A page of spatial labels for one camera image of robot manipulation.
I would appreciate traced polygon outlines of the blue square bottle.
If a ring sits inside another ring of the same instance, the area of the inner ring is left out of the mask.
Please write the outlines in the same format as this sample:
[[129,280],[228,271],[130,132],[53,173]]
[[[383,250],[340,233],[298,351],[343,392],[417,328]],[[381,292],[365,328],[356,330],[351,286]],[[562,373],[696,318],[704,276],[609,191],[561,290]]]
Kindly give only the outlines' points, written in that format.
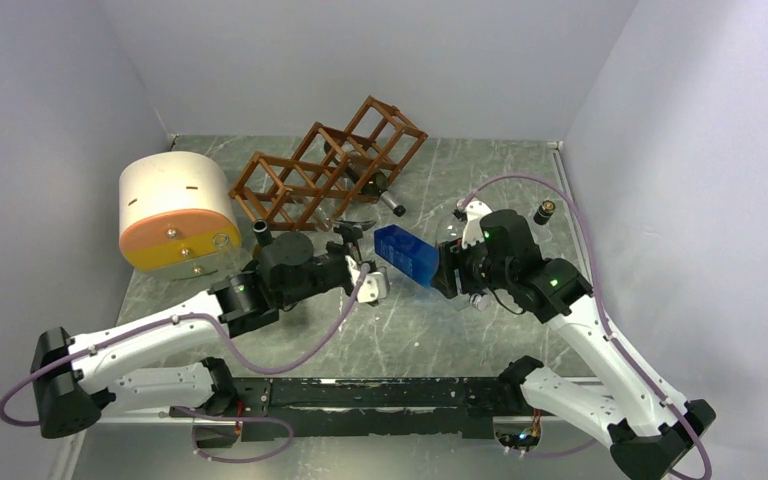
[[439,266],[438,250],[398,225],[374,231],[375,253],[418,285],[430,288]]

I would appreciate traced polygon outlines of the clear glass bottle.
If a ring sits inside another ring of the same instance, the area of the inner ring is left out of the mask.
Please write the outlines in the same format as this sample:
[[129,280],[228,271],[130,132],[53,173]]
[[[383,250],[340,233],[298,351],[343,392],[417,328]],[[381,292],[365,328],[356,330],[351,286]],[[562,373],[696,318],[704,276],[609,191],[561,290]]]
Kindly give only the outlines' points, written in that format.
[[215,259],[220,270],[236,270],[245,260],[246,251],[239,242],[235,242],[226,232],[217,233],[213,237],[215,247]]

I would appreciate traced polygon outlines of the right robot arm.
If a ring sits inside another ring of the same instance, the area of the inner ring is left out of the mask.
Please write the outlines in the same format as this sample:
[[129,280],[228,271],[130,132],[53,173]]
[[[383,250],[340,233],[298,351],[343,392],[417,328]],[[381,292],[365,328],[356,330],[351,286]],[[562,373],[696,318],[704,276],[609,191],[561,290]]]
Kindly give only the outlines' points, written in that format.
[[435,245],[433,288],[448,299],[506,292],[515,313],[533,315],[565,340],[607,391],[599,395],[524,357],[499,389],[508,412],[554,414],[606,447],[630,479],[678,477],[676,466],[691,450],[711,466],[700,444],[716,418],[711,405],[687,398],[643,358],[605,312],[594,282],[570,261],[544,256],[525,217],[472,201],[439,222]]

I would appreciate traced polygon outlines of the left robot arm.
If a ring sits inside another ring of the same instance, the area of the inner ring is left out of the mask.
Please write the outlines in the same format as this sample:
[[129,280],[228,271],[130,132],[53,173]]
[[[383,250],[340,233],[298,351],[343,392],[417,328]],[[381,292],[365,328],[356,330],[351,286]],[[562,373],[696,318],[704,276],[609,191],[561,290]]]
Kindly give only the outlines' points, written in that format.
[[386,275],[362,258],[358,242],[374,221],[339,220],[317,255],[299,232],[273,236],[265,222],[253,230],[259,252],[242,269],[181,304],[127,325],[71,336],[55,327],[37,340],[31,372],[42,437],[62,438],[87,429],[106,414],[168,400],[175,406],[221,416],[238,398],[228,367],[204,359],[185,367],[152,363],[213,340],[229,342],[278,321],[311,297],[341,289],[374,305],[387,294]]

